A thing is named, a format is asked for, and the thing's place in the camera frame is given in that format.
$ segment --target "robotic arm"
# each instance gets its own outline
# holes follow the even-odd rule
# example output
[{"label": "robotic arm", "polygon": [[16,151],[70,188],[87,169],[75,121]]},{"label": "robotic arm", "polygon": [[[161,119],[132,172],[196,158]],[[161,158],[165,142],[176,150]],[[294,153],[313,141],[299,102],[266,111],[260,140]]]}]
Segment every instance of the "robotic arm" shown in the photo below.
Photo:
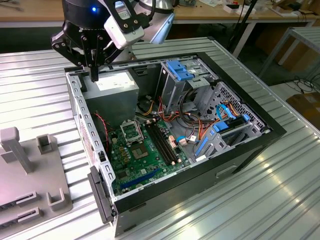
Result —
[{"label": "robotic arm", "polygon": [[76,66],[88,67],[93,82],[100,66],[138,40],[163,43],[174,18],[170,0],[62,0],[62,7],[63,30],[51,46]]}]

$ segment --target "table leg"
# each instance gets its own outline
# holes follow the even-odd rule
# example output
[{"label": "table leg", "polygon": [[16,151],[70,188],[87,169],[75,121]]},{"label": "table leg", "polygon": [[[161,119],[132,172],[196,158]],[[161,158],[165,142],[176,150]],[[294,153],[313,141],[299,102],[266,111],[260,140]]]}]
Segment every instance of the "table leg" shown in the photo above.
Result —
[{"label": "table leg", "polygon": [[278,54],[279,50],[282,48],[282,46],[288,40],[288,38],[290,36],[290,31],[291,31],[290,28],[288,28],[285,31],[285,33],[282,36],[282,38],[280,39],[280,41],[275,45],[274,49],[272,50],[270,55],[265,60],[264,64],[262,65],[262,68],[261,68],[260,72],[258,73],[258,77],[259,78],[262,78],[262,76],[264,75],[265,71],[268,69],[269,65],[271,64],[272,60],[276,57],[276,55]]},{"label": "table leg", "polygon": [[[314,21],[310,21],[308,22],[305,26],[306,27],[312,27],[312,25],[314,24]],[[284,62],[287,60],[287,58],[289,57],[289,55],[293,52],[293,50],[296,48],[296,46],[298,45],[299,40],[294,40],[294,42],[292,43],[292,45],[288,48],[288,50],[285,52],[285,54],[282,56],[282,58],[280,59],[280,61],[278,62],[278,64],[280,66],[282,66],[282,64],[284,64]]]},{"label": "table leg", "polygon": [[235,50],[233,51],[233,56],[235,56],[236,58],[239,56],[242,48],[244,47],[244,45],[246,44],[252,30],[254,29],[256,25],[256,22],[251,22],[248,24],[248,26],[246,26],[244,33],[242,34],[242,37],[240,39],[240,41],[238,42],[237,46],[235,47]]}]

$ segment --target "floor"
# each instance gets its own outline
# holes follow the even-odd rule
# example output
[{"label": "floor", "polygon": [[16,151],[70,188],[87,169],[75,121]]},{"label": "floor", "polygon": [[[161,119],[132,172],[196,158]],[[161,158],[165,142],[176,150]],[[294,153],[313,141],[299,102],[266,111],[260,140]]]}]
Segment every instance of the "floor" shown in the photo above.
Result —
[{"label": "floor", "polygon": [[[0,54],[51,49],[50,37],[59,31],[61,31],[61,28],[59,27],[0,28]],[[212,36],[220,44],[226,47],[232,31],[232,24],[200,24],[197,31],[194,32],[193,37]],[[251,35],[250,37],[251,39],[248,40],[239,55],[239,60],[253,73],[257,74],[263,65],[264,60],[267,58],[267,55],[262,50],[255,47],[254,36],[252,37]],[[272,86],[279,84],[284,80],[292,80],[297,74],[298,73],[291,73],[273,62],[262,80],[267,85]]]}]

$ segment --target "aluminum table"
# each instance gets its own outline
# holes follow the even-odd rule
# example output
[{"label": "aluminum table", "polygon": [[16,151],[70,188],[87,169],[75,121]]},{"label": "aluminum table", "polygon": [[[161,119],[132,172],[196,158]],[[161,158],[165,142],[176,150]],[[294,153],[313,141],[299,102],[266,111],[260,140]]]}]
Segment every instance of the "aluminum table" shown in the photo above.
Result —
[{"label": "aluminum table", "polygon": [[[216,41],[138,43],[138,59],[206,52],[287,131],[247,168],[117,239],[319,239],[320,132]],[[73,209],[8,239],[111,240],[101,221],[89,165],[73,120],[64,68],[52,50],[0,55],[0,128],[17,126],[21,140],[49,133],[59,144]]]}]

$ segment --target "red wire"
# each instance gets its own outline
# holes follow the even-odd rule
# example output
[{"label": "red wire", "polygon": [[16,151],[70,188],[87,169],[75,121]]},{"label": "red wire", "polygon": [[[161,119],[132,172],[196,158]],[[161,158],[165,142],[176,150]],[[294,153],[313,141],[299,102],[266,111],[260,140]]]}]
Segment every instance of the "red wire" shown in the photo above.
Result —
[{"label": "red wire", "polygon": [[106,140],[106,151],[108,152],[108,146],[109,146],[109,143],[108,143],[108,130],[107,130],[107,126],[106,126],[106,123],[105,123],[105,120],[97,113],[95,113],[95,115],[101,120],[101,122],[103,123],[103,126],[104,126],[104,131],[105,131],[105,140]]}]

